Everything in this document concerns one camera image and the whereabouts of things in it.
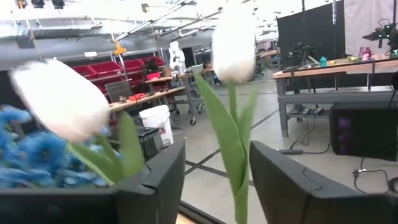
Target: white robot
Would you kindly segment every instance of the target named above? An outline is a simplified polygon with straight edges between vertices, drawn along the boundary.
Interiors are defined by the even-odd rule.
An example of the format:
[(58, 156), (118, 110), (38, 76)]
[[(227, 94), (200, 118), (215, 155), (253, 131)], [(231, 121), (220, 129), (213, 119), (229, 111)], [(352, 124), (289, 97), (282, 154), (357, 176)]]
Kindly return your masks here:
[(182, 50), (178, 47), (178, 42), (174, 41), (170, 43), (170, 68), (173, 70), (173, 76), (178, 74), (184, 74), (186, 71), (185, 67), (185, 56)]

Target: trash can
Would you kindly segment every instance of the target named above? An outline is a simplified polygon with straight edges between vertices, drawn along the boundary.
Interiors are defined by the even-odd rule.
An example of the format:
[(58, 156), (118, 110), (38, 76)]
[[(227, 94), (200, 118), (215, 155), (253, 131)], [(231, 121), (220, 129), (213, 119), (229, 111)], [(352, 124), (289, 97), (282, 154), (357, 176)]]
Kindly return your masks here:
[(145, 128), (158, 128), (163, 146), (173, 144), (173, 132), (170, 125), (170, 111), (167, 105), (155, 106), (139, 113)]

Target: power cord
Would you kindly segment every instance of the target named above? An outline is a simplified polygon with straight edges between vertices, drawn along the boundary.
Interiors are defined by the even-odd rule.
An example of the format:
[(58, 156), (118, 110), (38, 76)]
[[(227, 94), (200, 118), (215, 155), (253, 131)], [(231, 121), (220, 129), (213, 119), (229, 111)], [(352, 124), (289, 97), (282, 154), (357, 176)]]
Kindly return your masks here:
[[(291, 138), (289, 138), (292, 141), (292, 145), (290, 146), (290, 150), (293, 149), (294, 145), (296, 143), (300, 143), (302, 146), (309, 146), (310, 145), (310, 135), (311, 132), (315, 129), (315, 119), (316, 119), (316, 115), (313, 116), (313, 123), (312, 123), (312, 127), (310, 128), (310, 124), (308, 122), (308, 117), (304, 116), (306, 123), (307, 123), (307, 129), (308, 132), (304, 135), (304, 137), (297, 137), (297, 139), (295, 141), (293, 141)], [(313, 154), (313, 155), (319, 155), (319, 154), (324, 154), (327, 151), (329, 151), (331, 144), (328, 144), (328, 147), (326, 148), (326, 150), (321, 151), (321, 152), (305, 152), (303, 151), (303, 154)]]
[(365, 169), (363, 167), (364, 160), (365, 160), (365, 157), (362, 158), (361, 165), (359, 166), (359, 169), (355, 169), (354, 172), (353, 172), (353, 175), (354, 175), (354, 187), (355, 187), (355, 189), (357, 191), (359, 191), (359, 192), (361, 192), (363, 194), (367, 194), (363, 190), (359, 189), (359, 187), (358, 187), (358, 185), (356, 183), (356, 181), (358, 180), (358, 177), (359, 177), (360, 174), (371, 173), (371, 172), (382, 172), (384, 174), (384, 176), (386, 177), (386, 183), (387, 183), (387, 186), (388, 186), (388, 190), (383, 192), (383, 193), (388, 193), (388, 192), (394, 192), (395, 193), (395, 192), (397, 192), (397, 190), (395, 189), (395, 184), (396, 183), (398, 184), (398, 177), (395, 177), (395, 178), (389, 180), (387, 172), (385, 170), (383, 170), (383, 169), (367, 170), (367, 169)]
[(289, 138), (292, 141), (292, 145), (290, 145), (289, 149), (293, 149), (294, 145), (296, 143), (300, 143), (302, 146), (309, 146), (310, 145), (310, 135), (311, 132), (315, 129), (315, 118), (316, 115), (313, 116), (313, 123), (312, 123), (312, 128), (310, 128), (310, 124), (308, 122), (308, 117), (307, 115), (304, 116), (305, 121), (307, 123), (307, 130), (308, 132), (304, 135), (304, 137), (297, 137), (296, 140), (292, 140), (291, 138)]

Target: tulip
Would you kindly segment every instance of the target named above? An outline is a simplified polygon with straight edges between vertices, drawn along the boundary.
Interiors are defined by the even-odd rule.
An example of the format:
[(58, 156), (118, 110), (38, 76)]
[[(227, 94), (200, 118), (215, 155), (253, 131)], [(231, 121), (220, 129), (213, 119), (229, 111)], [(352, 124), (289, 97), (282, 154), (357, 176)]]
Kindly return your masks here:
[(245, 82), (253, 76), (255, 30), (252, 9), (231, 4), (212, 36), (213, 68), (222, 81)]
[(108, 122), (102, 92), (62, 62), (29, 62), (10, 73), (11, 83), (30, 112), (63, 139), (82, 142)]

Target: red storage bin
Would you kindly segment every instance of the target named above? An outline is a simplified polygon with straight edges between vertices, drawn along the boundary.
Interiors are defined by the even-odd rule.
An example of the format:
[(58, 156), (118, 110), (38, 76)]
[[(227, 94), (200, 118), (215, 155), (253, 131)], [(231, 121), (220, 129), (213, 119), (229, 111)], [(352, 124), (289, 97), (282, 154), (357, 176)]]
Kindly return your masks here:
[(74, 66), (72, 67), (72, 69), (77, 73), (79, 73), (80, 75), (83, 75), (88, 80), (97, 78), (97, 73), (90, 66), (87, 65)]
[(138, 85), (145, 81), (143, 77), (143, 66), (142, 60), (128, 60), (124, 62), (126, 67), (127, 77), (130, 79), (130, 85)]
[(103, 62), (89, 65), (96, 73), (99, 80), (94, 82), (98, 85), (105, 85), (107, 83), (118, 82), (123, 79), (123, 68), (116, 62)]
[(89, 65), (97, 74), (98, 78), (110, 75), (120, 75), (123, 72), (122, 66), (116, 62), (102, 62)]
[(158, 58), (158, 57), (148, 57), (148, 58), (142, 58), (141, 61), (143, 63), (145, 63), (146, 61), (150, 60), (150, 59), (155, 59), (155, 62), (157, 64), (157, 66), (162, 67), (165, 66), (165, 63), (162, 59)]

